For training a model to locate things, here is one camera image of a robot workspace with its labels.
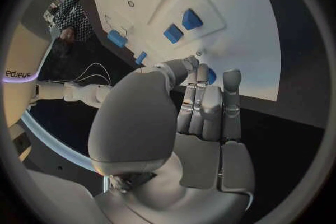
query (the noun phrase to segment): person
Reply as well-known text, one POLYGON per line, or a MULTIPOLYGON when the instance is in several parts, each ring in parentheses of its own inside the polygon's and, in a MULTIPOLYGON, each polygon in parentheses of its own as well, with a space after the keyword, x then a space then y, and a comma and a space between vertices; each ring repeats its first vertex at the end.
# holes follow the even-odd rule
POLYGON ((60 58, 69 56, 74 43, 84 43, 93 34, 79 0, 64 0, 58 7, 53 22, 60 30, 60 36, 55 39, 52 52, 60 58))

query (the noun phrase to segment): logo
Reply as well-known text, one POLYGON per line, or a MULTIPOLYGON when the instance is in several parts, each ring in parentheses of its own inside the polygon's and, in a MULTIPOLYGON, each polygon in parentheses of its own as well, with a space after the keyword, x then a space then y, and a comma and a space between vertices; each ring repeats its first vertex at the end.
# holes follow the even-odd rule
POLYGON ((10 78, 28 78, 31 76, 31 73, 22 73, 18 71, 6 70, 6 77, 10 78))

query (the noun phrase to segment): black and white checkered shirt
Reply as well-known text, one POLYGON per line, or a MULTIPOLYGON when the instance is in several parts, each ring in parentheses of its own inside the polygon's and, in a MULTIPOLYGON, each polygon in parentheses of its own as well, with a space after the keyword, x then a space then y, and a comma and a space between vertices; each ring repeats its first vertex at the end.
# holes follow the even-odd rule
POLYGON ((93 33, 90 22, 78 0, 64 0, 53 21, 61 31, 72 27, 75 41, 86 42, 93 33))

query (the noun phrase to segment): dark hair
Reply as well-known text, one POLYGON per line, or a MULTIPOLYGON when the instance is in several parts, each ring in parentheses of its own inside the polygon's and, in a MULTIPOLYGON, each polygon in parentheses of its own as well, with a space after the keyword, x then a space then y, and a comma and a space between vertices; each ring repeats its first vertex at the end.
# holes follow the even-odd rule
POLYGON ((52 52, 59 58, 66 58, 70 55, 72 44, 61 38, 56 38, 53 44, 52 52))

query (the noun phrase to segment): purple light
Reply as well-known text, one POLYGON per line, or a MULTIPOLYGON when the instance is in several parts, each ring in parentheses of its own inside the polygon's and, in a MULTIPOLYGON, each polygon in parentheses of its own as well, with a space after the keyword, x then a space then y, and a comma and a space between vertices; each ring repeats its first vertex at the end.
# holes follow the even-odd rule
POLYGON ((31 82, 35 79, 37 79, 37 77, 39 76, 39 73, 36 73, 30 77, 27 78, 9 78, 9 77, 3 77, 2 81, 5 83, 27 83, 27 82, 31 82))

